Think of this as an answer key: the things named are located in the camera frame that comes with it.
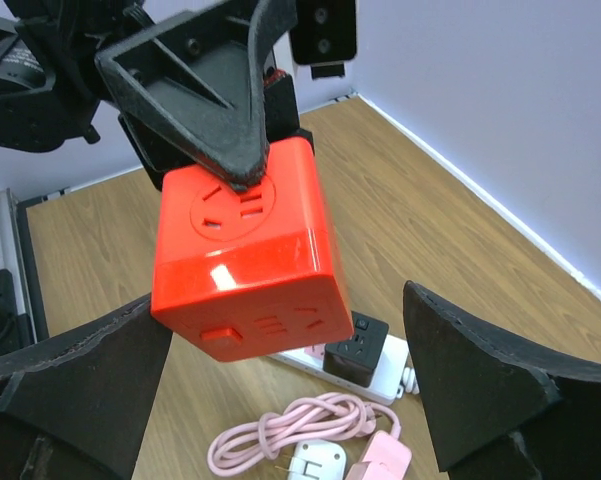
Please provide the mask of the white multicolour power strip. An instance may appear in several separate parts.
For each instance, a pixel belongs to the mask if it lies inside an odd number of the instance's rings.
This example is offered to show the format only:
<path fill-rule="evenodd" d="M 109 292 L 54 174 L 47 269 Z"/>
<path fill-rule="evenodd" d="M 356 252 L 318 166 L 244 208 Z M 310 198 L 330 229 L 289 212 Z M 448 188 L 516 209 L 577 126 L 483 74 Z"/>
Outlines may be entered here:
<path fill-rule="evenodd" d="M 358 367 L 353 361 L 340 365 L 338 359 L 332 359 L 331 355 L 328 355 L 327 360 L 324 357 L 324 345 L 270 355 L 271 359 L 289 367 L 385 406 L 392 405 L 404 394 L 420 394 L 415 369 L 408 365 L 410 349 L 405 339 L 388 334 L 381 351 L 370 357 L 375 360 L 374 367 L 366 368 L 362 365 L 360 371 L 345 371 L 346 367 Z"/>

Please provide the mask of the red cube socket plug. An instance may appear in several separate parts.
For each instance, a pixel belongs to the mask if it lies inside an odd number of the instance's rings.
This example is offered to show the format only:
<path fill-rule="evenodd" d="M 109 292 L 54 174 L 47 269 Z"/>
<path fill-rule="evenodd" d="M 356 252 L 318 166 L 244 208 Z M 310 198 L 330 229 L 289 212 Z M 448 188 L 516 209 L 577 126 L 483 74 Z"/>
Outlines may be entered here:
<path fill-rule="evenodd" d="M 353 321 L 310 142 L 270 147 L 238 193 L 201 166 L 163 182 L 150 311 L 221 362 L 344 340 Z"/>

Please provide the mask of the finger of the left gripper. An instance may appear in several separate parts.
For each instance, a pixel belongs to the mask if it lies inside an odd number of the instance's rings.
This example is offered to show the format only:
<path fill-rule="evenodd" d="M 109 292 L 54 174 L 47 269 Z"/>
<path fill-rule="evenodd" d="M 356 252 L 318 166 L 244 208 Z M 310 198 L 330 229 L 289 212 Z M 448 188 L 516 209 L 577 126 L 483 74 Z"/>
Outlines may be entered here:
<path fill-rule="evenodd" d="M 95 64 L 120 114 L 244 190 L 263 177 L 271 145 L 267 58 L 296 23 L 293 1 L 224 1 L 144 27 Z"/>
<path fill-rule="evenodd" d="M 270 143 L 291 137 L 301 137 L 314 148 L 313 134 L 300 126 L 299 113 L 291 75 L 281 69 L 264 74 L 264 107 L 266 135 Z M 164 176 L 175 169 L 195 165 L 203 158 L 192 158 L 162 139 L 136 118 L 123 114 L 118 121 L 153 186 L 162 191 Z"/>

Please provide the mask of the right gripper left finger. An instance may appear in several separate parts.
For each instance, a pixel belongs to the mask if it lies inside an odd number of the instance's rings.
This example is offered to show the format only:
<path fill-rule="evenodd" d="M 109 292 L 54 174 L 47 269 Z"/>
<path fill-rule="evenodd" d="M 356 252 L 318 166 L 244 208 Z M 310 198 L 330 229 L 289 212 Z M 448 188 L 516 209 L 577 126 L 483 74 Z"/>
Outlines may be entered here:
<path fill-rule="evenodd" d="M 149 296 L 0 357 L 0 479 L 129 479 L 172 340 Z"/>

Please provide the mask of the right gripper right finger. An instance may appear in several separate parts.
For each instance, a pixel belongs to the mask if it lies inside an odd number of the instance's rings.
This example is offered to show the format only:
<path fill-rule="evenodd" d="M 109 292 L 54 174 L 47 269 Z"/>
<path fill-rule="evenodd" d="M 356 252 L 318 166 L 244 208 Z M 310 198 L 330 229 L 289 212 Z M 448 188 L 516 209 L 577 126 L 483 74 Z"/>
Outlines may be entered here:
<path fill-rule="evenodd" d="M 403 317 L 440 471 L 601 479 L 601 364 L 486 322 L 412 281 Z"/>

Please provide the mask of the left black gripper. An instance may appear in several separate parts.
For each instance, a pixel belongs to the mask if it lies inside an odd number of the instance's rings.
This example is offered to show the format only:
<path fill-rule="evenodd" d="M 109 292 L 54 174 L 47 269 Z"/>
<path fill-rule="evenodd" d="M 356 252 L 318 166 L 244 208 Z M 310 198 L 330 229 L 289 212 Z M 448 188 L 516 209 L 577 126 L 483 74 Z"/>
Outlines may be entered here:
<path fill-rule="evenodd" d="M 111 96 L 97 53 L 151 25 L 141 1 L 9 1 L 0 17 L 0 147 L 32 153 L 100 135 Z"/>

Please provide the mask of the black cube socket plug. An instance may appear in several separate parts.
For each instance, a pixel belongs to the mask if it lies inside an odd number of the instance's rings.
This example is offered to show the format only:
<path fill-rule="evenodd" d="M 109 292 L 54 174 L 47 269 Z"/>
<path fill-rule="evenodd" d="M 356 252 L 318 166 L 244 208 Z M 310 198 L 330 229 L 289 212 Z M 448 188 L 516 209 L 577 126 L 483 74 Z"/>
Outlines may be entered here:
<path fill-rule="evenodd" d="M 361 387 L 369 387 L 389 333 L 386 322 L 353 312 L 353 335 L 325 345 L 323 371 Z"/>

